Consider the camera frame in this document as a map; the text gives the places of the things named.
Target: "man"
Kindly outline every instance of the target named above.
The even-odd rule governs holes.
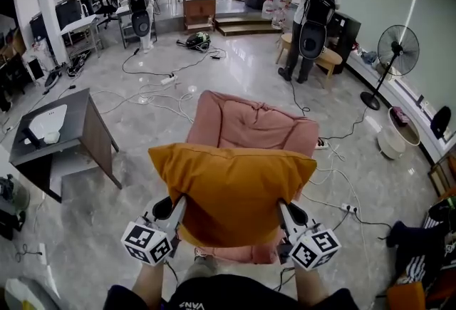
[[[350,291],[338,290],[329,296],[316,270],[307,272],[295,266],[298,301],[271,290],[247,277],[216,274],[211,256],[195,257],[184,281],[164,309],[314,309],[356,310]],[[133,290],[115,285],[108,292],[104,310],[159,310],[162,303],[163,264],[142,266]]]
[[[336,10],[341,7],[341,0],[334,0],[336,4]],[[291,49],[286,60],[286,67],[279,68],[278,73],[284,78],[285,81],[291,81],[291,76],[293,75],[294,67],[298,63],[299,57],[299,38],[301,35],[301,27],[306,22],[304,17],[304,8],[306,0],[301,0],[299,3],[298,9],[294,15],[293,22],[293,35],[291,39]],[[311,59],[302,58],[301,70],[299,71],[298,83],[303,83],[307,81],[309,73],[314,66],[314,61]]]

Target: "office chair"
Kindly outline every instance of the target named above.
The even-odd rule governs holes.
[[[104,17],[107,16],[106,19],[98,23],[97,26],[100,26],[101,24],[105,24],[105,29],[108,27],[108,24],[112,20],[117,20],[117,17],[112,17],[112,15],[117,11],[119,8],[119,1],[118,0],[111,0],[111,2],[107,5],[101,5],[101,7],[95,12],[97,15],[104,15]]]

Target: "gray tile floor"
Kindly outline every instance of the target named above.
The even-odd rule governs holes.
[[[93,93],[110,90],[129,97],[138,93],[143,85],[160,82],[160,77],[122,72],[122,62],[133,53],[135,46],[127,50],[123,48],[117,27],[112,23],[103,32],[107,48],[99,59],[95,55],[88,59],[84,72],[74,82],[76,91],[90,87]],[[149,54],[139,52],[125,67],[129,71],[169,72],[195,63],[203,57],[201,54],[175,44],[177,38],[185,37],[177,33],[160,35]],[[277,39],[277,35],[224,38],[214,33],[212,45],[226,50],[227,57],[221,61],[207,58],[198,66],[177,73],[179,83],[160,93],[179,98],[188,92],[190,86],[196,87],[193,99],[182,104],[190,116],[195,115],[198,96],[206,89],[264,101],[298,115],[300,110],[294,105],[291,86],[276,72]],[[322,136],[344,135],[364,111],[359,93],[366,88],[351,73],[344,71],[334,76],[333,89],[329,92],[321,87],[324,77],[319,69],[314,68],[307,83],[294,84],[296,99],[310,107],[308,116],[319,123]],[[57,98],[71,83],[65,77],[38,106]],[[161,87],[143,89],[158,91]],[[13,125],[22,113],[28,111],[39,100],[41,92],[42,87],[31,86],[25,96],[16,96],[14,108],[3,116],[3,122],[9,118],[4,128]],[[111,93],[99,93],[93,98],[102,113],[123,100]],[[136,95],[131,101],[138,102],[138,98]],[[156,97],[153,103],[179,109],[178,103],[171,98]],[[427,177],[429,165],[418,148],[409,148],[396,161],[387,160],[378,152],[375,129],[388,123],[386,113],[385,106],[378,112],[368,110],[365,121],[356,126],[352,136],[331,141],[334,149],[345,157],[345,162],[333,159],[328,150],[316,151],[314,158],[319,168],[330,168],[333,161],[333,167],[346,174],[361,201],[364,220],[394,223],[400,219],[416,226],[436,199]],[[76,173],[63,180],[62,205],[47,198],[38,214],[36,210],[42,202],[42,195],[33,191],[28,220],[14,240],[18,248],[23,243],[27,243],[30,249],[35,249],[39,242],[46,243],[52,277],[68,309],[101,309],[106,291],[112,284],[133,285],[140,264],[124,252],[120,237],[130,220],[150,208],[150,203],[166,192],[165,184],[152,167],[147,149],[183,142],[190,129],[186,118],[152,105],[125,102],[103,114],[103,118],[121,149],[113,165],[124,189],[118,190],[97,168]],[[13,137],[13,133],[8,134],[2,143],[7,150],[11,149]],[[320,182],[326,173],[315,172],[312,180]],[[349,184],[337,172],[321,185],[307,184],[304,192],[311,198],[335,205],[344,202],[356,205]],[[327,227],[335,227],[343,217],[340,210],[310,202],[304,197],[301,203]],[[33,229],[35,217],[36,230]],[[336,231],[343,248],[320,269],[331,291],[348,287],[361,309],[369,308],[374,296],[387,287],[393,275],[394,252],[377,239],[386,232],[384,227],[364,226],[365,252],[361,226],[352,217],[347,218]],[[26,256],[18,264],[14,261],[13,243],[0,238],[0,245],[0,285],[4,285],[7,278],[22,274],[49,283],[49,272],[37,258]],[[182,243],[171,261],[180,279],[192,260],[193,248]],[[221,264],[219,271],[242,274],[273,287],[279,283],[280,266]],[[166,269],[165,299],[169,299],[175,286],[171,272]],[[283,292],[296,296],[294,281],[290,281]],[[381,309],[382,306],[383,303],[378,303],[375,308]]]

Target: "gray desk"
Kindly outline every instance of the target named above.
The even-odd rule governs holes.
[[[39,149],[32,144],[26,145],[22,130],[30,125],[33,118],[64,104],[67,105],[67,110],[58,142],[47,145],[40,140]],[[23,116],[14,138],[9,162],[38,188],[56,201],[62,202],[62,197],[50,189],[53,154],[76,146],[81,146],[114,184],[122,189],[122,185],[113,175],[111,157],[111,146],[116,152],[119,151],[119,147],[93,103],[88,88],[55,100]]]

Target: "yellow cushion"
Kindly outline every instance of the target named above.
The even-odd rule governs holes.
[[[201,247],[243,247],[272,240],[277,201],[290,203],[316,161],[285,150],[222,149],[177,143],[149,149],[171,200],[187,195],[181,235]]]

